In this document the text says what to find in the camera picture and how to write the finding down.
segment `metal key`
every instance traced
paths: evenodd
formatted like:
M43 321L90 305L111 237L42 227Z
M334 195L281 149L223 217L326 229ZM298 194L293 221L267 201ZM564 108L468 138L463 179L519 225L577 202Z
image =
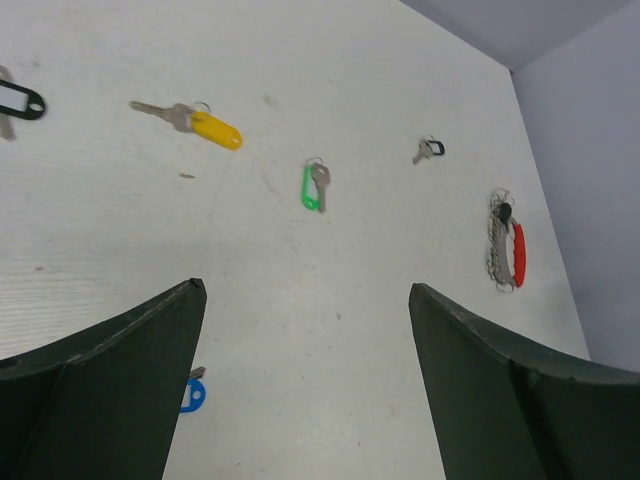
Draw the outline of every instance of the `metal key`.
M2 65L0 65L0 80L13 83L11 72L7 67ZM9 115L5 115L4 113L0 113L0 137L9 141L16 139L16 134L13 131L13 126L11 125L11 119L9 118Z
M149 105L148 103L142 102L129 102L129 105L138 112L160 117L173 125L173 128L178 132L193 132L193 128L191 127L191 115L193 115L195 109L188 105L176 103L169 108L156 107L155 105Z
M195 378L196 380L199 380L204 377L204 373L206 371L207 369L204 367L194 368L193 370L191 370L191 372L189 372L189 378Z
M331 183L331 174L329 169L321 163L314 163L313 167L311 167L311 178L313 178L318 189L318 211L324 213L327 208L325 190Z

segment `white table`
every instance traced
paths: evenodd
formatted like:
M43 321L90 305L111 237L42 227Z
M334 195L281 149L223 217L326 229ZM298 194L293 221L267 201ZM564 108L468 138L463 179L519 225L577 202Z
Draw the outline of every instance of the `white table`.
M0 143L0 358L203 278L209 397L166 479L442 479L413 282L587 357L509 72L400 2L3 3L0 63L49 112ZM245 145L134 99L205 101ZM414 166L427 134L447 155ZM316 155L325 215L300 203ZM484 265L499 186L527 236L512 295Z

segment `key tag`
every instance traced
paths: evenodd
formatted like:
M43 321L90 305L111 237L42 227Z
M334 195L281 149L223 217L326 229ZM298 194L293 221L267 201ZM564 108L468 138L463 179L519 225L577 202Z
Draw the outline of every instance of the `key tag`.
M180 413L191 413L198 410L207 398L207 391L202 382L195 378L190 378L187 382L187 390L189 393L189 403L184 407L180 407Z
M315 188L315 182L311 178L311 171L316 163L322 163L320 157L313 157L304 163L304 171L302 174L302 205L304 208L311 211L318 211L320 208L320 202L318 201L318 190Z
M44 99L38 93L0 80L0 113L23 120L37 120L46 110Z

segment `keychain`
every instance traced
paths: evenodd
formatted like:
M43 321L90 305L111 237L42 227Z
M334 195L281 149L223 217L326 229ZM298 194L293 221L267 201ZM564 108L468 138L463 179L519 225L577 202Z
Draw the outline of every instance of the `keychain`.
M524 284L527 269L527 251L524 231L513 218L514 201L509 191L494 190L489 204L489 241L491 247L487 256L487 271L496 282L498 290L511 293ZM509 266L508 240L513 238L513 274Z
M180 407L180 413L191 413L198 410L207 398L207 390L204 388L204 384L201 382L204 377L206 368L198 367L191 370L189 373L189 380L187 381L187 391L189 393L189 403L183 407Z
M315 183L317 195L309 192L311 183ZM331 174L320 157L313 157L304 164L302 173L302 205L307 210L324 213L326 209L325 193L331 183Z

